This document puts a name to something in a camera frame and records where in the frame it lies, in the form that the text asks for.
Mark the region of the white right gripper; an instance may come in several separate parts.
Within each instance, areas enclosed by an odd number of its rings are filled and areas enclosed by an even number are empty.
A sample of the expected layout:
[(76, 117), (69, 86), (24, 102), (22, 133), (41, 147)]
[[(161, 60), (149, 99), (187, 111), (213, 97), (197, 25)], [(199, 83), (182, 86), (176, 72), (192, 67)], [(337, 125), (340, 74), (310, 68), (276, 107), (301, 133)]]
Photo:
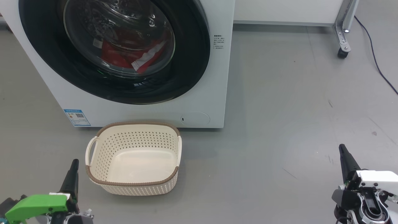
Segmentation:
[(332, 200), (340, 207), (381, 207), (386, 200), (397, 204), (397, 174), (392, 171), (361, 170), (347, 150), (339, 145), (344, 187), (334, 190)]

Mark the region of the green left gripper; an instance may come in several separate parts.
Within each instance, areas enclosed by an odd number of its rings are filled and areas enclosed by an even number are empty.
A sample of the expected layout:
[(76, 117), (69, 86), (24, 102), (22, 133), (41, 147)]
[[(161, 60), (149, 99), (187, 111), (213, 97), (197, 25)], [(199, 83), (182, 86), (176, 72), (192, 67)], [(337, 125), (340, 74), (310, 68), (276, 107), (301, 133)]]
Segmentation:
[(74, 159), (59, 193), (35, 194), (1, 203), (2, 224), (26, 224), (36, 218), (41, 224), (92, 224), (91, 210), (80, 212), (78, 202), (79, 160)]

